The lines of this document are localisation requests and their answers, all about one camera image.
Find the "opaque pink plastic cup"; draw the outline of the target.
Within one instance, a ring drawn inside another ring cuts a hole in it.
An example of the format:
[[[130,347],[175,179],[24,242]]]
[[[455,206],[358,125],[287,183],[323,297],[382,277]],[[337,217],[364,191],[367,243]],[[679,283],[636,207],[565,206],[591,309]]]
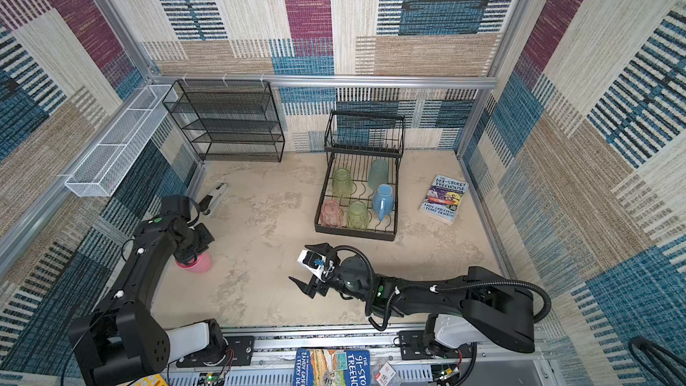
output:
[[[175,262],[178,268],[191,273],[206,273],[212,267],[212,257],[208,252],[198,255],[191,264]]]

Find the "pink translucent plastic cup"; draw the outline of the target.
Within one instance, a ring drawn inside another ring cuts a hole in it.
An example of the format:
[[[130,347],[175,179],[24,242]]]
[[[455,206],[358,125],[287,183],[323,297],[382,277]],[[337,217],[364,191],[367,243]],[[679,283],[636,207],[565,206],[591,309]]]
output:
[[[346,225],[345,214],[336,200],[326,200],[320,210],[320,225],[341,228]]]

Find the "green plastic cup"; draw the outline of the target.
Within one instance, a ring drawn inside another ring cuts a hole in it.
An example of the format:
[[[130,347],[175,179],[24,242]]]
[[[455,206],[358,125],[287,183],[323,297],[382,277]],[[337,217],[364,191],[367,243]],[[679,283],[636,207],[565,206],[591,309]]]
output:
[[[348,206],[347,227],[353,230],[366,230],[371,221],[366,202],[355,200]]]
[[[334,198],[349,198],[355,189],[350,171],[346,168],[337,169],[332,175],[332,196]]]

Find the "black wire dish rack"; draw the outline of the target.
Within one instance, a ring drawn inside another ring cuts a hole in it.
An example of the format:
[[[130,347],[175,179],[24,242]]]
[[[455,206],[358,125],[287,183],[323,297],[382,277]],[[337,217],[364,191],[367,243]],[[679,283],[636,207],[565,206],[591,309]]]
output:
[[[399,169],[405,147],[405,118],[397,114],[369,112],[339,112],[330,114],[324,134],[324,151],[327,169],[321,190],[314,229],[319,233],[376,241],[394,241],[398,234]],[[384,158],[389,163],[389,182],[394,190],[395,207],[390,216],[380,221],[373,212],[373,197],[367,184],[369,168],[373,160]],[[349,198],[332,196],[332,175],[339,168],[350,171],[355,189]],[[326,200],[339,202],[346,219],[341,228],[320,225],[320,210]],[[347,227],[347,212],[351,202],[366,202],[371,221],[366,230]]]

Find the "blue white ceramic mug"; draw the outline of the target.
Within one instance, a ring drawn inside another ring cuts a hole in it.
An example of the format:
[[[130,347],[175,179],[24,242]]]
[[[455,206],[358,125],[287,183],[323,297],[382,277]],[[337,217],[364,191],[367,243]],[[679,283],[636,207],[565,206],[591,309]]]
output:
[[[373,212],[380,221],[390,216],[395,207],[393,187],[389,184],[381,184],[373,197]]]

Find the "teal translucent plastic cup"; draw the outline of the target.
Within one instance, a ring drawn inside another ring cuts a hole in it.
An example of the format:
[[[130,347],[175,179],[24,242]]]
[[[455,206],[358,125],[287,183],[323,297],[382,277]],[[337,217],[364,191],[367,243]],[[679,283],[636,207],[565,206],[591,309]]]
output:
[[[375,192],[383,184],[389,182],[389,163],[384,158],[373,160],[370,165],[367,184],[371,191]]]

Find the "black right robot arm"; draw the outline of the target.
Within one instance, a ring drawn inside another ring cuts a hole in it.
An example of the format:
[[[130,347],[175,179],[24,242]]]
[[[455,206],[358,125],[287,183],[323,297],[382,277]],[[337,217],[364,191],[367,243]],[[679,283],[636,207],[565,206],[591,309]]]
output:
[[[501,348],[529,354],[535,350],[534,325],[551,309],[550,296],[541,287],[480,266],[454,279],[416,282],[375,273],[358,248],[328,243],[306,245],[298,264],[312,273],[309,282],[289,278],[303,294],[314,298],[334,290],[343,300],[360,300],[379,332],[393,316],[458,316]]]

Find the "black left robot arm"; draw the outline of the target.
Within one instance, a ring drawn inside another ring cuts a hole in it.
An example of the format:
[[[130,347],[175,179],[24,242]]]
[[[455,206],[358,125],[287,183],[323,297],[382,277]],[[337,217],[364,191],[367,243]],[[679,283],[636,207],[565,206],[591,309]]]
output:
[[[198,209],[186,196],[163,198],[160,213],[137,225],[112,289],[71,322],[68,337],[85,384],[136,382],[179,359],[207,366],[225,359],[228,344],[214,319],[166,331],[150,311],[167,262],[193,266],[214,240],[191,214]]]

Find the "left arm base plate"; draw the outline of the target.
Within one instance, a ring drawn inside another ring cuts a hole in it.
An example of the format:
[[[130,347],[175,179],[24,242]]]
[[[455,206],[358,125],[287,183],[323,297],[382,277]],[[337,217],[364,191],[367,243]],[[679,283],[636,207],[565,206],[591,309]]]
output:
[[[175,366],[178,368],[249,366],[253,357],[254,342],[254,336],[224,336],[218,348],[210,347],[209,350],[200,350],[182,357]]]

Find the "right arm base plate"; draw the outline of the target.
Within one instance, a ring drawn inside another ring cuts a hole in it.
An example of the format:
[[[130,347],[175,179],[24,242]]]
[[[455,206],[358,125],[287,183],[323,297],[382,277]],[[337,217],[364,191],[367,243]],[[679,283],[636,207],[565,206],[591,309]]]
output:
[[[463,344],[456,350],[450,350],[437,342],[425,341],[423,331],[401,331],[393,343],[399,348],[402,360],[465,359],[473,356],[470,344]]]

